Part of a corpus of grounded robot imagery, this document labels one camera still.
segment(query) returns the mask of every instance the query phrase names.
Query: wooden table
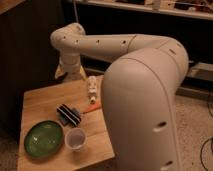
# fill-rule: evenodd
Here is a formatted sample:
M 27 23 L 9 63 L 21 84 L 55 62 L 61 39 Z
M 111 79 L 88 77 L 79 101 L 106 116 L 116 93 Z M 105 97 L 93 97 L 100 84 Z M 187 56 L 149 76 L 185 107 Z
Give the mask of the wooden table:
M 17 6 L 25 0 L 0 0 L 0 14 L 8 11 L 9 9 Z
M 99 90 L 101 80 L 102 77 L 98 77 Z M 33 125 L 44 120 L 58 122 L 56 108 L 63 103 L 82 112 L 89 105 L 86 82 L 73 81 L 28 91 L 24 94 L 18 171 L 71 171 L 114 157 L 102 110 L 99 109 L 82 114 L 79 127 L 86 131 L 87 139 L 85 147 L 80 152 L 72 152 L 63 145 L 54 156 L 50 156 L 43 162 L 28 158 L 23 147 L 27 132 Z M 64 134 L 69 129 L 71 126 L 63 127 Z

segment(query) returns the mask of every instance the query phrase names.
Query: clear cup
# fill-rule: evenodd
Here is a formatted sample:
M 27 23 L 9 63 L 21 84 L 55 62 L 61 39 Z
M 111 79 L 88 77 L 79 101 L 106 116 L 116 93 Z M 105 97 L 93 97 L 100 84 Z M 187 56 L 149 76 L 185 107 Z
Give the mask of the clear cup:
M 73 151 L 79 151 L 85 141 L 86 134 L 82 128 L 72 128 L 65 135 L 65 145 Z

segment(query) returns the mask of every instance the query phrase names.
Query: green plate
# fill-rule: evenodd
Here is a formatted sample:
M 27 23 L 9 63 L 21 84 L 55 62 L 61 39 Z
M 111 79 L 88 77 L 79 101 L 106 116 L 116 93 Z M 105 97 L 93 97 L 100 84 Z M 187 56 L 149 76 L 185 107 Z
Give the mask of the green plate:
M 24 139 L 26 153 L 34 158 L 54 154 L 63 142 L 63 130 L 54 121 L 43 121 L 33 126 Z

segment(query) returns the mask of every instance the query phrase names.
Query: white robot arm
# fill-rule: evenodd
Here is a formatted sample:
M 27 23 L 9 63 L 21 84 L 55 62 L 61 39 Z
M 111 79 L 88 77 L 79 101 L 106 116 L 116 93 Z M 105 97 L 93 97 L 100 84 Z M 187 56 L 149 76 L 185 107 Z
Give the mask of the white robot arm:
M 53 32 L 51 42 L 65 67 L 76 66 L 79 53 L 112 62 L 101 99 L 121 171 L 182 170 L 173 108 L 188 56 L 177 40 L 141 34 L 86 36 L 73 23 Z

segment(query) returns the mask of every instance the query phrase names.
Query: floor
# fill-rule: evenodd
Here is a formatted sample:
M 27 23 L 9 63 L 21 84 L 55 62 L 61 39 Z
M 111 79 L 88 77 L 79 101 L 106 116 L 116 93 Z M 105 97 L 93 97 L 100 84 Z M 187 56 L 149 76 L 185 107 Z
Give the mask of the floor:
M 202 144 L 213 137 L 213 117 L 207 101 L 176 96 L 175 99 L 178 136 L 184 171 L 205 171 L 200 162 Z M 210 141 L 203 148 L 203 163 L 213 171 Z M 17 143 L 0 130 L 0 171 L 15 171 L 17 165 Z M 82 171 L 117 171 L 115 159 L 88 167 Z

